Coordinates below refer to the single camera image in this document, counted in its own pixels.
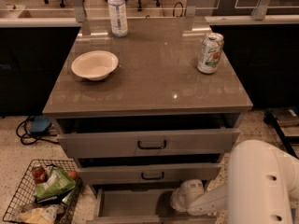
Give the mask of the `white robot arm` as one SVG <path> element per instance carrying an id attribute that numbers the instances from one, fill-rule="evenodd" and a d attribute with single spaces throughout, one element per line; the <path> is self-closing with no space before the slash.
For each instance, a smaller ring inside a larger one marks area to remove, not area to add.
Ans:
<path id="1" fill-rule="evenodd" d="M 201 180 L 187 180 L 170 203 L 192 216 L 225 210 L 228 224 L 292 224 L 291 198 L 299 199 L 299 159 L 247 140 L 232 149 L 225 184 L 205 192 Z"/>

